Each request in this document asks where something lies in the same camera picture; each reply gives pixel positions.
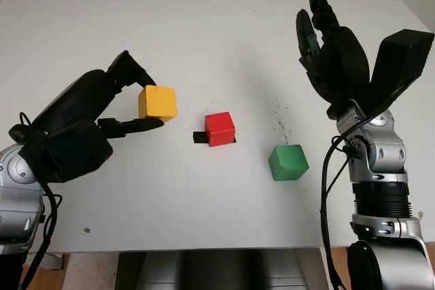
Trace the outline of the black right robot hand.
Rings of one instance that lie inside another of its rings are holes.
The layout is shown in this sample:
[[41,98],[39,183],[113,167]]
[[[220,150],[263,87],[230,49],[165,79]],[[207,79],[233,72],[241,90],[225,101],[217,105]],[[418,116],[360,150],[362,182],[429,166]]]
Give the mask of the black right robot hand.
[[312,14],[296,15],[300,63],[315,91],[330,106],[327,115],[339,119],[350,101],[362,102],[369,84],[366,54],[351,29],[339,23],[328,0],[309,0]]

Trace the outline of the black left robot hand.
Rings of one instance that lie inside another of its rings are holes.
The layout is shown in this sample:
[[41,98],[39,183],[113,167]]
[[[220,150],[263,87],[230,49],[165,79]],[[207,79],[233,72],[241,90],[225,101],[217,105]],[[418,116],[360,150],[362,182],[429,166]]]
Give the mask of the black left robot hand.
[[83,74],[59,94],[32,122],[52,134],[78,120],[96,122],[107,139],[145,132],[164,126],[160,118],[147,117],[128,122],[99,116],[126,86],[154,86],[156,83],[128,51],[121,52],[106,71],[95,69]]

